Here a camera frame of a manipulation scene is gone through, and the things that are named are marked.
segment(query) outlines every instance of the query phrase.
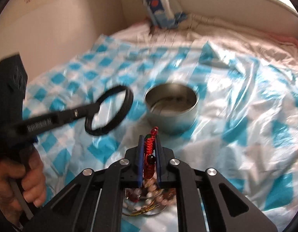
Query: blue and white plastic sheet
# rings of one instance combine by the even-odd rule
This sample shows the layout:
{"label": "blue and white plastic sheet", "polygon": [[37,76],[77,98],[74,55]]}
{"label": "blue and white plastic sheet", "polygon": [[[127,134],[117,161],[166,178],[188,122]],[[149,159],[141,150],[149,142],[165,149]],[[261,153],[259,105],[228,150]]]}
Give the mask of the blue and white plastic sheet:
{"label": "blue and white plastic sheet", "polygon": [[[132,110],[108,135],[92,137],[84,120],[38,136],[47,200],[85,168],[100,170],[121,159],[150,131],[143,98],[152,85],[180,82],[200,95],[198,118],[178,136],[160,134],[163,146],[191,167],[214,167],[278,227],[298,210],[298,72],[211,42],[202,48],[137,48],[101,36],[93,48],[40,76],[27,87],[24,118],[94,102],[125,84]],[[94,124],[105,124],[124,95],[102,106]],[[176,207],[150,217],[123,217],[122,231],[177,231]]]}

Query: pink bead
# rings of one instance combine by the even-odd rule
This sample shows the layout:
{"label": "pink bead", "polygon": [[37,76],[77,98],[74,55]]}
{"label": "pink bead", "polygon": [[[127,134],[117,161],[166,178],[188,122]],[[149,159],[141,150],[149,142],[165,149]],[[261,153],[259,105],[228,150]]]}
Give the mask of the pink bead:
{"label": "pink bead", "polygon": [[158,196],[158,197],[156,197],[156,201],[157,202],[162,202],[162,200],[163,200],[164,198],[163,198],[163,196]]}
{"label": "pink bead", "polygon": [[154,190],[156,190],[156,185],[155,185],[155,184],[151,185],[151,186],[148,188],[148,191],[149,191],[149,192],[153,192]]}
{"label": "pink bead", "polygon": [[152,184],[154,184],[154,179],[149,179],[147,183],[145,184],[145,187],[150,187]]}
{"label": "pink bead", "polygon": [[162,200],[162,201],[161,201],[161,204],[162,204],[163,206],[166,206],[166,205],[168,204],[168,200],[167,200],[167,199]]}
{"label": "pink bead", "polygon": [[154,190],[154,191],[152,192],[152,196],[156,196],[158,193],[159,193],[159,192],[158,192],[157,190]]}
{"label": "pink bead", "polygon": [[169,205],[173,205],[175,203],[176,203],[176,199],[171,199],[171,200],[168,201],[168,204]]}

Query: black ring handle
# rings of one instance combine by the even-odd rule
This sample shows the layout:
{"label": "black ring handle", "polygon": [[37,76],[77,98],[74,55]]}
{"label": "black ring handle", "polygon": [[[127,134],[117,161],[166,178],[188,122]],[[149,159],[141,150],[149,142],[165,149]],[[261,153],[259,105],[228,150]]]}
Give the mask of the black ring handle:
{"label": "black ring handle", "polygon": [[119,92],[122,92],[122,91],[125,91],[125,98],[124,98],[123,104],[120,110],[114,116],[114,118],[111,121],[109,121],[108,124],[106,124],[103,127],[99,127],[95,130],[92,130],[92,122],[93,122],[93,117],[95,113],[91,113],[85,118],[85,131],[88,134],[91,134],[94,136],[102,136],[102,135],[108,134],[111,130],[115,129],[124,120],[128,112],[130,111],[134,100],[133,92],[129,87],[123,86],[123,85],[118,85],[116,87],[113,87],[107,90],[102,96],[100,96],[100,98],[97,99],[95,103],[101,105],[102,102],[105,101],[105,99],[107,99],[112,95],[118,94]]}

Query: black bead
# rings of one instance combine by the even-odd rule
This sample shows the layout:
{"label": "black bead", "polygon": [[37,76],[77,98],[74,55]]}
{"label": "black bead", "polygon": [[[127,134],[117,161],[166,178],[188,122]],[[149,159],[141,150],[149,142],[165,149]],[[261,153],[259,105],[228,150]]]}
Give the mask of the black bead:
{"label": "black bead", "polygon": [[153,154],[149,154],[147,156],[147,162],[148,164],[153,165],[155,163],[155,156]]}

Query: red braided cord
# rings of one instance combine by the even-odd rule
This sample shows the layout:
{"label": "red braided cord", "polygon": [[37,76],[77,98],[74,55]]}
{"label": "red braided cord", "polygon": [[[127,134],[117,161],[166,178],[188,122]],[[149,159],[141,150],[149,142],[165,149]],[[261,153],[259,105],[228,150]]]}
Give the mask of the red braided cord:
{"label": "red braided cord", "polygon": [[153,145],[155,137],[158,134],[158,128],[154,127],[150,131],[151,137],[147,138],[145,141],[145,164],[144,164],[144,179],[151,179],[155,172],[155,165],[151,165],[147,162],[147,157],[150,154],[153,154]]}

